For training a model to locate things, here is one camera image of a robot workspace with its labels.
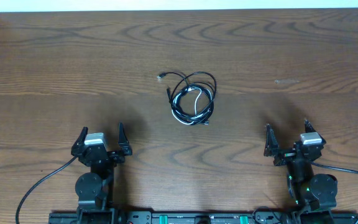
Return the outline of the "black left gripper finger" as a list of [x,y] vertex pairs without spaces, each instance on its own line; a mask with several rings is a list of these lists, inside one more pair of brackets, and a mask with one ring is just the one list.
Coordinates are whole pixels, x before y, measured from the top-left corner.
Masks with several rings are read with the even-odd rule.
[[79,150],[84,145],[87,133],[88,133],[88,127],[83,127],[80,135],[78,136],[77,140],[73,144],[73,151]]
[[131,146],[126,137],[123,123],[119,123],[118,145],[123,152],[131,152]]

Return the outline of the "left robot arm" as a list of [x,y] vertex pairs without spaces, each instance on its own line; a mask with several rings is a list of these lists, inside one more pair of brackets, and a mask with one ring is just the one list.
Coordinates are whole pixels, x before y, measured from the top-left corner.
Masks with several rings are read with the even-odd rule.
[[103,133],[88,132],[84,127],[71,147],[71,155],[90,168],[81,175],[75,184],[78,196],[77,218],[75,223],[125,223],[124,212],[112,205],[114,168],[132,155],[132,148],[119,123],[118,150],[108,151]]

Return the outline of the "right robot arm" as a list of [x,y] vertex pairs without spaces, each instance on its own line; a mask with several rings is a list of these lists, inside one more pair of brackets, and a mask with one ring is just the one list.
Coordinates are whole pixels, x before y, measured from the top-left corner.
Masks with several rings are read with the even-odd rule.
[[333,223],[330,210],[334,208],[337,195],[337,178],[329,174],[315,174],[312,163],[322,156],[325,139],[304,123],[305,131],[292,147],[282,148],[270,124],[266,128],[265,157],[273,157],[275,166],[287,168],[288,192],[298,208],[280,218],[281,223]]

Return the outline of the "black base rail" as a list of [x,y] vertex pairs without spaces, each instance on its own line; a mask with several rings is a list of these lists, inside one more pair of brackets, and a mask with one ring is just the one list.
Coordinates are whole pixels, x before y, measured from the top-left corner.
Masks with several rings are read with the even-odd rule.
[[121,223],[121,224],[274,224],[274,223],[355,223],[355,213],[314,212],[300,216],[291,213],[257,211],[254,213],[157,213],[148,211],[51,213],[48,224]]

